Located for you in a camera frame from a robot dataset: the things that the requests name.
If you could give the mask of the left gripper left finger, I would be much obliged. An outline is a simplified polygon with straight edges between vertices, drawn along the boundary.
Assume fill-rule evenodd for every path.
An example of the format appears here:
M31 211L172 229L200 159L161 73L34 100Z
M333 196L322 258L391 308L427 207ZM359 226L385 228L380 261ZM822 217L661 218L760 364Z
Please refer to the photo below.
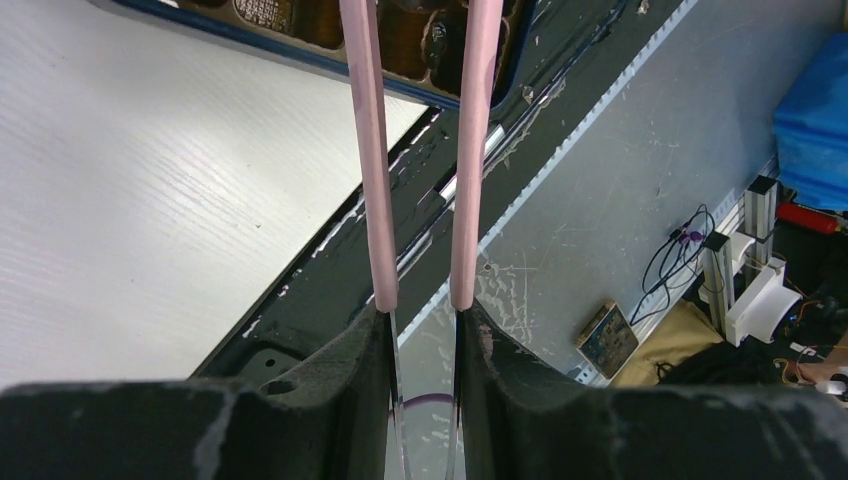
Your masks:
M380 479L389 318L363 311L297 366L233 379L24 384L1 394L5 479Z

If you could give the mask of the pink tongs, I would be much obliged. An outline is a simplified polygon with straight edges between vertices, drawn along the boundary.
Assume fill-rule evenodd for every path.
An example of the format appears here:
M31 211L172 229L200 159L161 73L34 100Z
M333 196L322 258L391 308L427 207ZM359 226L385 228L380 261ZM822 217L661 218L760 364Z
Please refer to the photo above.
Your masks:
M400 473L402 478L409 479L412 472L405 438L395 317L399 273L389 186L377 5L373 1L342 1L339 7L354 107L374 302L391 351L389 385ZM455 474L464 356L461 332L474 301L483 161L502 9L500 1L470 2L464 43L449 276L451 304L456 313L456 343L451 434L445 472L448 479Z

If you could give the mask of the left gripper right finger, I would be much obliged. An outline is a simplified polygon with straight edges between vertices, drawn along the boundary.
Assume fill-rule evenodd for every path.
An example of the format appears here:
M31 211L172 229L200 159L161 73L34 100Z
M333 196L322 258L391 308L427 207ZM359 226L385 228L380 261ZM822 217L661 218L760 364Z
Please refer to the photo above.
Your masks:
M843 479L847 412L790 387L590 387L459 317L470 479Z

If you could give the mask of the blue chocolate box with insert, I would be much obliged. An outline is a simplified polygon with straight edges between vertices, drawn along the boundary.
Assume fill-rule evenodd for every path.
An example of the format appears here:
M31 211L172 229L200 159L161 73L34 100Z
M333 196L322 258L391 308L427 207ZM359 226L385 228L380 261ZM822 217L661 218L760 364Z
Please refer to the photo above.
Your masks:
M336 1L104 1L126 15L320 75L348 75ZM467 1L379 1L384 84L398 98L442 109L459 104Z

